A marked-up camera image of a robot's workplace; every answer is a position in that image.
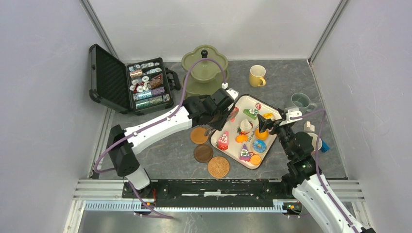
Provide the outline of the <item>yellow glazed donut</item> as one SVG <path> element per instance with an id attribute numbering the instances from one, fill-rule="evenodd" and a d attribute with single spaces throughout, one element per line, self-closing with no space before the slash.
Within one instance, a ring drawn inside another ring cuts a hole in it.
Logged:
<path id="1" fill-rule="evenodd" d="M 275 116 L 273 113 L 266 113 L 262 115 L 265 119 L 270 119 L 270 120 L 274 120 Z"/>

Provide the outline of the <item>green triangular cake slice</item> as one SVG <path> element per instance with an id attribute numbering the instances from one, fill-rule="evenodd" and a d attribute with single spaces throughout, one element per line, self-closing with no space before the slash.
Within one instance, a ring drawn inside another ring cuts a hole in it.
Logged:
<path id="1" fill-rule="evenodd" d="M 259 111 L 258 109 L 244 109 L 243 113 L 251 119 L 256 120 Z"/>

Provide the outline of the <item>pink swirl roll cake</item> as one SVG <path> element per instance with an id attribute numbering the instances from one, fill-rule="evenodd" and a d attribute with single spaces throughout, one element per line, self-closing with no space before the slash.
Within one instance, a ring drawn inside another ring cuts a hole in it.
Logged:
<path id="1" fill-rule="evenodd" d="M 239 108 L 238 107 L 234 107 L 232 112 L 229 114 L 227 121 L 231 121 L 233 122 L 235 120 L 235 117 L 237 116 L 237 114 L 239 113 Z"/>

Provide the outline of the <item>blue glazed donut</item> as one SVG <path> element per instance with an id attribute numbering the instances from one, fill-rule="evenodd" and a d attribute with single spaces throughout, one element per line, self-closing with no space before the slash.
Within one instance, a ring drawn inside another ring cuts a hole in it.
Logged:
<path id="1" fill-rule="evenodd" d="M 267 150 L 266 143 L 263 140 L 255 140 L 252 143 L 252 151 L 255 154 L 264 154 Z"/>

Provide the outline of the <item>metal serving tongs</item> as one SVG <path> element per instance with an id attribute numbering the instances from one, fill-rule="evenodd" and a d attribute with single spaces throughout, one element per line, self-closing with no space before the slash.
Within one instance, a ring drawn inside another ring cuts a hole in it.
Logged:
<path id="1" fill-rule="evenodd" d="M 206 125 L 206 131 L 205 131 L 204 136 L 210 136 L 210 135 L 211 135 L 212 133 L 214 133 L 215 131 L 216 131 L 216 128 L 215 128 L 214 125 L 207 124 L 207 125 Z"/>

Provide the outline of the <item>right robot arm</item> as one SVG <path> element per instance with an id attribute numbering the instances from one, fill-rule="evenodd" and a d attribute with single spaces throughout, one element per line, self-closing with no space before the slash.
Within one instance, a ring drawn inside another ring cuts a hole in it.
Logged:
<path id="1" fill-rule="evenodd" d="M 266 119 L 258 114 L 258 129 L 276 135 L 289 160 L 288 173 L 281 177 L 281 193 L 296 198 L 307 209 L 325 233 L 373 233 L 364 226 L 339 200 L 319 168 L 318 149 L 312 146 L 312 137 L 306 132 L 294 133 L 292 125 L 305 117 L 325 109 L 302 114 L 298 108 L 281 112 L 281 119 Z"/>

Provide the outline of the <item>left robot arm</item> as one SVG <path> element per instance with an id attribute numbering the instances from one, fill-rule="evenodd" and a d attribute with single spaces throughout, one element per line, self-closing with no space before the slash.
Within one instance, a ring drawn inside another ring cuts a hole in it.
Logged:
<path id="1" fill-rule="evenodd" d="M 108 154 L 119 177 L 125 177 L 128 187 L 141 198 L 151 195 L 153 185 L 136 156 L 150 145 L 174 133 L 207 125 L 221 130 L 234 109 L 238 91 L 218 89 L 212 95 L 188 97 L 182 105 L 140 125 L 111 129 Z"/>

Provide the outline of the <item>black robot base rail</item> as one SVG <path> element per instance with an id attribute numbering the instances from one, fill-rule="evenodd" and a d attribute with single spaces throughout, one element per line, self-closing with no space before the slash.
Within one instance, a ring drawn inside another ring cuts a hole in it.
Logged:
<path id="1" fill-rule="evenodd" d="M 290 207 L 299 202 L 279 180 L 270 179 L 159 179 L 138 194 L 155 207 L 271 207 L 280 201 Z"/>

